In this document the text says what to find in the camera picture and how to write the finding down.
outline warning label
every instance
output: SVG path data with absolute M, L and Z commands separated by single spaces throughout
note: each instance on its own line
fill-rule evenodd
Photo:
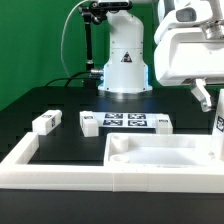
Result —
M 124 55 L 124 57 L 121 60 L 121 62 L 132 63 L 131 56 L 130 56 L 130 54 L 128 52 Z

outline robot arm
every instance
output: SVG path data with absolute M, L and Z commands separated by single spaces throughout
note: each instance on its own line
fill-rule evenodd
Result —
M 190 85 L 202 110 L 210 111 L 214 105 L 205 86 L 224 83 L 224 1 L 169 0 L 167 13 L 164 1 L 155 34 L 157 80 L 164 86 Z

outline black cable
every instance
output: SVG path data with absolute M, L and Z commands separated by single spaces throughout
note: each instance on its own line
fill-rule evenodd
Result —
M 81 71 L 81 72 L 77 72 L 75 73 L 74 75 L 72 75 L 70 78 L 58 78 L 58 79 L 53 79 L 52 81 L 48 82 L 45 86 L 49 86 L 51 83 L 53 82 L 57 82 L 57 81 L 62 81 L 62 80 L 67 80 L 66 84 L 64 87 L 67 87 L 70 82 L 74 79 L 77 79 L 76 77 L 79 76 L 79 75 L 83 75 L 83 74 L 87 74 L 87 73 L 90 73 L 89 71 Z
M 70 79 L 70 78 L 59 78 L 59 79 L 54 79 L 54 80 L 48 82 L 45 86 L 49 86 L 51 83 L 56 82 L 56 81 L 62 81 L 62 80 L 68 80 L 68 79 Z
M 90 71 L 82 71 L 82 72 L 77 72 L 75 73 L 73 76 L 71 76 L 68 81 L 65 83 L 64 87 L 68 87 L 68 85 L 70 84 L 70 82 L 75 79 L 77 76 L 83 75 L 83 74 L 87 74 L 90 73 Z

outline white block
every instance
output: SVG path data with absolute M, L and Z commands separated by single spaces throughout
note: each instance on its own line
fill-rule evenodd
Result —
M 172 134 L 173 126 L 166 114 L 156 114 L 156 134 Z
M 3 165 L 27 164 L 39 148 L 38 134 L 28 132 L 1 162 Z
M 219 94 L 210 148 L 215 158 L 224 159 L 224 89 Z
M 60 110 L 48 110 L 32 122 L 33 132 L 39 135 L 47 135 L 61 123 L 62 112 Z
M 85 137 L 99 136 L 98 122 L 92 116 L 85 116 L 83 118 L 82 130 Z
M 92 111 L 80 112 L 80 126 L 85 137 L 99 136 L 99 124 Z
M 84 117 L 93 117 L 93 112 L 92 111 L 80 111 L 79 112 L 79 121 L 80 121 L 80 126 L 81 128 L 83 127 L 83 118 Z

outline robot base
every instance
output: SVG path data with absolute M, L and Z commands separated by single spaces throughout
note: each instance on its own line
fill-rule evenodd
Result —
M 143 92 L 136 92 L 136 93 L 122 93 L 122 92 L 110 92 L 106 90 L 98 89 L 98 95 L 108 98 L 113 98 L 117 100 L 135 100 L 141 99 L 144 97 L 148 97 L 152 95 L 152 87 L 148 88 L 148 90 Z

